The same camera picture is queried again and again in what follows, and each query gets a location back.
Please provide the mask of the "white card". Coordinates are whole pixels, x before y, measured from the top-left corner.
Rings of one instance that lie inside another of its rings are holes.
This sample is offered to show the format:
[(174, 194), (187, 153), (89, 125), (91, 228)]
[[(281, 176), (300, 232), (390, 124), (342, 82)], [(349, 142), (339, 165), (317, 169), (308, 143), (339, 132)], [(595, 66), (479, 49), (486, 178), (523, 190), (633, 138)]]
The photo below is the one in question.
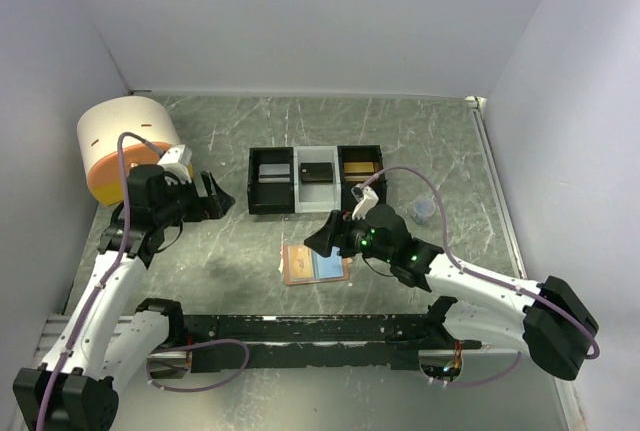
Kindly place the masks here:
[(291, 169), (288, 163), (265, 163), (258, 167), (258, 182), (260, 184), (289, 183)]

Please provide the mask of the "black credit card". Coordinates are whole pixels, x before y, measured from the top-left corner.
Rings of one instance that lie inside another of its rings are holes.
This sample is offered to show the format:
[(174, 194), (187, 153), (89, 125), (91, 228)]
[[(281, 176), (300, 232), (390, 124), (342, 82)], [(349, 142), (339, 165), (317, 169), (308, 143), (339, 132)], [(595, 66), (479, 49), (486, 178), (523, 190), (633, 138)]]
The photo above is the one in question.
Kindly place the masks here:
[(334, 182), (333, 164), (330, 162), (301, 163), (300, 181), (304, 184), (329, 184)]

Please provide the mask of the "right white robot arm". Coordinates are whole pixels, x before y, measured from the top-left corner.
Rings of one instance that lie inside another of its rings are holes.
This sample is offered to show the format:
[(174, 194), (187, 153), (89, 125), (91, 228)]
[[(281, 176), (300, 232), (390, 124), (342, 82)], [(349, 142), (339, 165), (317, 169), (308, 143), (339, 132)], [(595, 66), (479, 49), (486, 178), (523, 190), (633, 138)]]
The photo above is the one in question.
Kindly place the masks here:
[(425, 339), (435, 348), (455, 340), (494, 344), (528, 356), (565, 381), (575, 380), (582, 364), (600, 355), (599, 325), (566, 281), (513, 278), (467, 263), (412, 236), (386, 204), (363, 218), (332, 211), (304, 244), (323, 257), (338, 253), (382, 261), (405, 286), (452, 299), (445, 314), (424, 325)]

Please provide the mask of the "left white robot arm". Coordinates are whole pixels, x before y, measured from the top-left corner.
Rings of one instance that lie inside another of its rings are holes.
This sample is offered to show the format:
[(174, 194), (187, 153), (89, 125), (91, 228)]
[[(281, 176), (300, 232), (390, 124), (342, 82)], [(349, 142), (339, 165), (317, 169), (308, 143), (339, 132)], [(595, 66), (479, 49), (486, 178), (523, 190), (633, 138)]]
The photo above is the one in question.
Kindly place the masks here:
[(165, 232), (224, 217), (235, 200), (213, 176), (200, 175), (199, 195), (189, 175), (159, 164), (133, 168), (123, 203), (103, 232), (91, 278), (56, 343), (35, 368), (21, 369), (13, 392), (30, 430), (108, 430), (120, 395), (157, 348), (186, 344), (179, 302), (147, 299), (120, 334), (124, 307)]

